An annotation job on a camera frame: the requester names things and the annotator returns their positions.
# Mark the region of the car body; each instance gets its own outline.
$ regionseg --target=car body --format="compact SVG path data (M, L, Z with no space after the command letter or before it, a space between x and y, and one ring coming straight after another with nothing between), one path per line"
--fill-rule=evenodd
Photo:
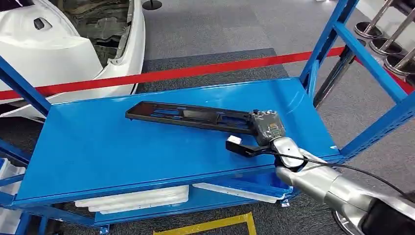
M0 55L32 86L140 74L145 24L139 0L6 0L0 12ZM50 94L74 100L132 94L136 84ZM10 88L0 81L0 91ZM15 110L0 117L45 117L22 99L0 100Z

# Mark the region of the dark gray carpet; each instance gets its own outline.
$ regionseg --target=dark gray carpet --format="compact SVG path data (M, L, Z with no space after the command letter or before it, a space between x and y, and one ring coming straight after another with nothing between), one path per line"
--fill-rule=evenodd
M275 55L275 51L269 48L149 60L145 62L143 70L145 72L160 71L271 55ZM144 83L139 86L138 92L162 91L286 76L287 72L284 67L279 65L176 79L171 81ZM13 143L15 146L28 152L33 151L33 147L42 127L40 124L24 118L2 118L0 119L0 125L2 126L0 130L0 138ZM72 204L65 205L65 209L68 211L79 211L75 210ZM281 208L279 204L257 203L137 222L121 223L113 225L110 231L111 234L114 235L150 235L153 231L165 231L216 219L227 218L230 216L241 215L248 212L253 213L256 231L259 235L343 234L332 218L330 210L326 206L321 206L304 195L299 195L292 201L291 207L288 208ZM61 231L64 235L98 234L97 230L66 223L61 225ZM198 234L247 235L248 230L246 224L239 224Z

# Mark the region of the lower shelf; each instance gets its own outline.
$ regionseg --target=lower shelf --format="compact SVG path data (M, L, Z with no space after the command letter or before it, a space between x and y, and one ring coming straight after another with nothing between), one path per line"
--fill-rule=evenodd
M185 203L111 214L101 214L97 212L95 214L95 225L102 226L107 224L129 222L167 215L231 207L254 202L257 201L191 186L189 189L189 200Z

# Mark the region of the stanchion base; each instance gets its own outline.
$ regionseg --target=stanchion base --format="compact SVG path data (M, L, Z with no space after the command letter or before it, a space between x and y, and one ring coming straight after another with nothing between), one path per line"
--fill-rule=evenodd
M385 58L385 67L390 71L402 76L415 75L414 60L408 61L407 64L399 70L394 67L397 63L399 63L399 61L403 59L403 57L404 55L388 55Z
M364 38L377 38L382 36L383 32L376 26L373 27L368 33L364 33L369 24L369 22L357 23L354 27L354 31Z
M159 9L161 5L161 1L153 0L153 4L151 4L151 1L146 1L142 6L144 9L151 11Z
M332 211L333 217L336 220L337 224L339 224L340 228L348 234L348 235L360 235L361 233L354 228L354 226L341 214L337 213L337 211Z
M397 55L402 52L402 47L396 42L393 42L386 50L381 50L380 48L387 40L387 38L374 38L369 43L370 48L381 55Z

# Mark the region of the red stanchion rope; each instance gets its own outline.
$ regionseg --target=red stanchion rope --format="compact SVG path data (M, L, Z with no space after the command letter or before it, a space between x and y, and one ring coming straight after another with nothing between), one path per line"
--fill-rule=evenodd
M333 48L329 51L327 56L338 56L343 51L343 48L344 47ZM74 91L81 91L81 90L88 90L88 89L95 89L95 88L121 86L121 85L134 84L134 83L155 82L155 81L176 79L176 78L182 78L182 77L200 76L200 75L206 75L206 74L212 74L212 73L246 70L246 69L258 68L258 67L264 67L264 66L279 65L279 64L284 64L284 63L292 63L292 62L308 60L308 58L311 56L311 53L312 51L307 51L307 52L288 54L288 55L278 55L278 56L255 58L255 59L242 60L242 61L232 61L232 62L219 63L219 64L194 66L194 67L183 68L183 69L165 70L165 71L163 70L163 71L149 72L149 73L143 73L143 74L131 75L131 76L125 76L125 77L113 77L113 78L98 79L98 80L71 82L71 83L64 83L64 84L58 84L58 85L36 87L36 90L39 91L44 96L50 96L53 94L58 94L58 93L63 93L63 92L74 92ZM13 99L13 98L19 98L19 97L20 95L13 90L0 92L0 100Z

